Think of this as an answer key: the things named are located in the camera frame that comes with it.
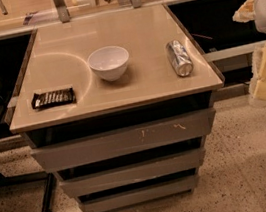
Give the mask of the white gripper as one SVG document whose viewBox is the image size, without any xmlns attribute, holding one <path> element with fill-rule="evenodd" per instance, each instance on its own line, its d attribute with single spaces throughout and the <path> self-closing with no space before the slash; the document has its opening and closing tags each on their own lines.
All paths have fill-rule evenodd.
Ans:
<svg viewBox="0 0 266 212">
<path fill-rule="evenodd" d="M 236 22 L 250 22 L 256 17 L 254 0 L 246 0 L 233 14 L 232 20 Z M 258 45 L 252 54 L 252 78 L 249 83 L 249 104 L 266 103 L 266 44 Z"/>
</svg>

